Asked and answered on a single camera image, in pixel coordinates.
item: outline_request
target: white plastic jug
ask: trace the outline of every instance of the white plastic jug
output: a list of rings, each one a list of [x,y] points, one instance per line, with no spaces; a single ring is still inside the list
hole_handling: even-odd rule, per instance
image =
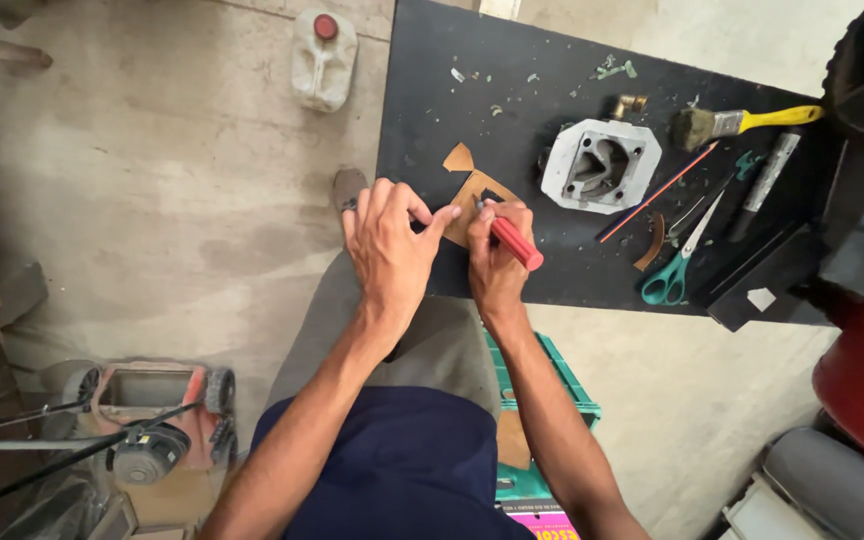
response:
[[[295,18],[292,88],[303,107],[334,113],[346,103],[359,39],[353,23],[319,9]]]

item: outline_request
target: brass fitting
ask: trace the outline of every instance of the brass fitting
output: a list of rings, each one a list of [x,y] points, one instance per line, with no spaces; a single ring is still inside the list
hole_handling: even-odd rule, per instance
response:
[[[621,120],[622,117],[625,117],[626,111],[641,113],[645,109],[645,102],[648,99],[649,96],[631,96],[627,94],[618,96],[615,108],[612,109],[612,119]]]

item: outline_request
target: brown gasket scrap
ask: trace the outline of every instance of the brown gasket scrap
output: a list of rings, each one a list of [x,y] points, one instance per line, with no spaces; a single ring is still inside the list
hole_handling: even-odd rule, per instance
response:
[[[666,241],[666,218],[656,210],[652,210],[650,217],[652,218],[652,247],[633,264],[639,272],[645,272],[645,269],[659,254],[659,250],[663,249],[663,242]]]

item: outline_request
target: yellow brush handle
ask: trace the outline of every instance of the yellow brush handle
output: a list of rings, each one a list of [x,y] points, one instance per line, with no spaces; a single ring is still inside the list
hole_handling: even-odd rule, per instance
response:
[[[798,126],[814,122],[826,113],[818,104],[804,104],[793,106],[785,110],[765,112],[763,114],[751,114],[748,110],[742,111],[742,123],[739,125],[738,133],[743,133],[750,128],[761,126]]]

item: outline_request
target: black workbench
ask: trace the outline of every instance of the black workbench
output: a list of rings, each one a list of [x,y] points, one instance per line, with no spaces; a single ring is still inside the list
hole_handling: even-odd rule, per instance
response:
[[[613,55],[616,65],[631,61],[636,78],[618,73],[590,80]],[[460,82],[450,73],[461,72]],[[529,81],[532,74],[537,79]],[[704,314],[694,304],[650,305],[639,293],[644,277],[677,251],[665,244],[643,274],[633,267],[649,248],[648,210],[666,219],[697,193],[737,172],[737,161],[771,150],[781,129],[752,129],[724,139],[719,147],[652,205],[605,243],[595,236],[621,215],[564,209],[539,188],[536,161],[560,127],[586,118],[605,118],[619,94],[647,95],[642,114],[625,121],[653,130],[662,158],[649,190],[687,162],[691,153],[669,141],[670,118],[698,96],[703,109],[777,111],[816,100],[748,80],[639,55],[553,31],[481,15],[429,0],[399,0],[391,34],[382,134],[376,174],[409,184],[435,211],[450,202],[468,173],[450,173],[442,161],[463,142],[476,168],[509,188],[534,211],[535,244],[545,263],[530,276],[523,300],[530,303],[639,312]],[[493,115],[492,106],[502,112]],[[748,241],[779,221],[810,221],[822,214],[842,138],[829,122],[806,127],[769,198],[753,222]],[[742,250],[722,237],[759,168],[731,182],[689,264],[687,287],[694,289]],[[468,252],[442,240],[428,285],[430,294],[469,297]],[[779,296],[763,320],[821,323],[824,318],[797,300]]]

